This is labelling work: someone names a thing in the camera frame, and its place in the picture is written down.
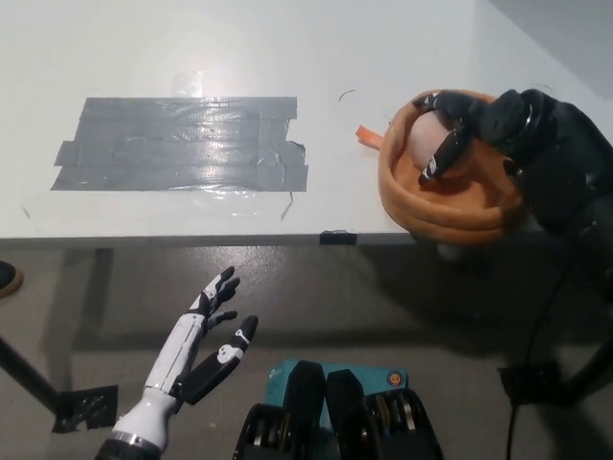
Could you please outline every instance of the gray floor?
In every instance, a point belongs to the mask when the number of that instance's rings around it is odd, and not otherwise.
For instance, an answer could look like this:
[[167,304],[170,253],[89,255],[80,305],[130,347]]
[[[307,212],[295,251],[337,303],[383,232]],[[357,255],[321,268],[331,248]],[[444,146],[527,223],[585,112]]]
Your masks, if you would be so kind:
[[[285,357],[408,369],[448,459],[503,459],[509,402],[497,368],[519,362],[567,254],[502,246],[488,276],[442,264],[428,246],[4,251],[26,273],[0,302],[0,334],[58,387],[119,383],[120,411],[139,399],[156,350],[226,265],[242,278],[233,307],[261,318],[242,364],[171,425],[166,458],[230,459],[268,369]],[[109,288],[104,288],[105,281]],[[208,337],[201,355],[233,325]],[[608,330],[579,277],[565,284],[535,348],[577,369]],[[108,430],[51,435],[52,417],[0,374],[0,458],[92,458]],[[517,459],[613,458],[613,386],[572,410],[525,407]]]

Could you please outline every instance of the duct tape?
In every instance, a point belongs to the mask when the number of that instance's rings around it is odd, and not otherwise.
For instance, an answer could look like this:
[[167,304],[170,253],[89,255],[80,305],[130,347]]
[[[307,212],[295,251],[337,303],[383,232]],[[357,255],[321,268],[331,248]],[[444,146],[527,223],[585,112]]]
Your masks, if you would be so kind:
[[173,142],[132,137],[117,142],[64,141],[56,166],[248,166],[304,165],[305,148],[282,141],[277,147],[258,142]]
[[90,98],[52,190],[305,191],[296,115],[296,98]]
[[293,120],[296,98],[88,98],[82,120],[148,119],[221,122],[248,118]]
[[255,165],[208,167],[67,166],[52,190],[161,191],[245,190],[304,192],[308,166]]

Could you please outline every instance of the robotic forearm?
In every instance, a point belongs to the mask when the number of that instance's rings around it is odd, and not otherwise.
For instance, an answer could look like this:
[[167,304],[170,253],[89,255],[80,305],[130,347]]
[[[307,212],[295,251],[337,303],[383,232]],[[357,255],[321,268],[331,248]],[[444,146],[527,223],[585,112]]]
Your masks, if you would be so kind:
[[159,459],[168,444],[170,417],[183,402],[196,404],[238,366],[258,326],[248,316],[230,341],[192,370],[200,341],[235,311],[217,312],[236,293],[239,279],[230,267],[200,293],[181,315],[145,383],[143,398],[113,427],[96,460]]

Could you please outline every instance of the orange fabric bowl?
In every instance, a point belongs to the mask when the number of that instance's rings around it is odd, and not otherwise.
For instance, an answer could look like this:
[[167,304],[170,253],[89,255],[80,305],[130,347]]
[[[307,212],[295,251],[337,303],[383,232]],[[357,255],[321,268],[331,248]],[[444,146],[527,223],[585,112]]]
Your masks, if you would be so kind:
[[[463,91],[492,101],[491,96]],[[421,115],[412,102],[390,123],[379,154],[383,207],[411,233],[436,242],[478,244],[507,235],[527,215],[521,195],[503,169],[505,156],[473,139],[473,160],[460,177],[418,182],[407,139]]]

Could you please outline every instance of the black cable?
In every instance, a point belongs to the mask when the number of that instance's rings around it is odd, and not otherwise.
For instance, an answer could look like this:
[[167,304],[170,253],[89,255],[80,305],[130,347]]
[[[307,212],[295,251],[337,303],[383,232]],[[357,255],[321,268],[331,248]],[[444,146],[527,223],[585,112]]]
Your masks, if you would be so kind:
[[[524,356],[524,366],[528,366],[530,364],[530,360],[532,358],[534,344],[536,342],[536,338],[538,337],[538,333],[540,332],[540,328],[543,326],[545,319],[547,319],[547,315],[549,310],[551,309],[554,300],[556,300],[556,296],[559,293],[562,285],[568,278],[568,275],[573,267],[575,259],[571,258],[566,266],[560,272],[559,278],[556,283],[552,287],[552,290],[549,293],[549,297],[547,301],[543,305],[540,314],[534,321],[533,330],[530,334],[530,339],[528,340],[528,346],[526,347],[526,354]],[[519,414],[519,406],[514,405],[511,407],[511,415],[509,416],[509,430],[507,432],[507,460],[511,460],[511,452],[512,452],[512,444],[513,444],[513,434],[515,433],[515,422],[517,421],[517,415]]]

